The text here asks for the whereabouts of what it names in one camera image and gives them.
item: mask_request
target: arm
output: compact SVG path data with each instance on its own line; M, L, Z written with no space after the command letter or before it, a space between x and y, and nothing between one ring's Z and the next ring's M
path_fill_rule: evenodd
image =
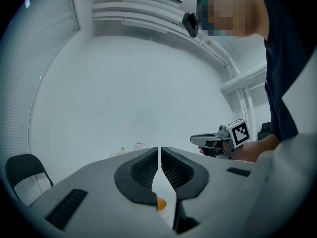
M237 148L231 159L255 162L262 152L275 150L279 143L278 138L271 134L263 140L245 143L242 147Z

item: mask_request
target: black rectangular strip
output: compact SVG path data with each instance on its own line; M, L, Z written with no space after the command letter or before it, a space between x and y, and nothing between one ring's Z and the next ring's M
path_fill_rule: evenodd
M78 209L88 193L81 189L73 189L52 212L46 220L53 226L63 230L71 216Z
M251 171L249 171L249 170L238 169L238 168L229 168L229 169L227 169L227 171L238 174L238 175L242 175L245 177L248 177L249 174L251 173Z

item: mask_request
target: dark blue shirt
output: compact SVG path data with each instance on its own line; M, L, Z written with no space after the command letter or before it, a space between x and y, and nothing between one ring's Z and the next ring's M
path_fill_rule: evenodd
M294 8L291 7L289 0L264 2L269 15L269 36L265 41L265 89L271 109L271 133L283 141L296 136L298 132L282 97L302 72L315 44L306 38L306 33L303 33L301 24L304 22L301 22L300 16L294 14Z

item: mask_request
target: small box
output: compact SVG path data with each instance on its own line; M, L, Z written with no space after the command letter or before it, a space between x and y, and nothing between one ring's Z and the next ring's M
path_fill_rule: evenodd
M231 135L234 148L237 148L250 140L248 127L246 121L243 119L228 123L226 129Z

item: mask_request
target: window blind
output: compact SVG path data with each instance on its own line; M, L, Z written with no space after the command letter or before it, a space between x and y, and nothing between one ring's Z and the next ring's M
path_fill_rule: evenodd
M6 161L29 153L29 121L39 83L78 30L73 0L26 0L0 41L0 177L12 196ZM33 177L18 184L16 192L27 205L40 195Z

